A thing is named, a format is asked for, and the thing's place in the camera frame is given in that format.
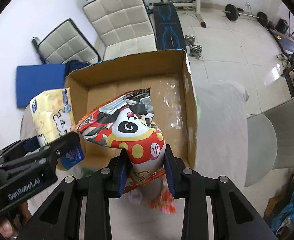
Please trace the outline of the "person's left hand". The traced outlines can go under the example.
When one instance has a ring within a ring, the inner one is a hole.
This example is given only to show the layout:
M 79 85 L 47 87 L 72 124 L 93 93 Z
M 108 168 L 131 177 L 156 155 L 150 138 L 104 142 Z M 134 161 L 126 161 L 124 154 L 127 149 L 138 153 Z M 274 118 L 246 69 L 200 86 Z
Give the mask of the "person's left hand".
M 20 224 L 25 226 L 32 217 L 28 202 L 24 202 L 19 206 Z M 0 233 L 5 239 L 11 239 L 18 235 L 17 227 L 14 226 L 6 217 L 0 217 Z

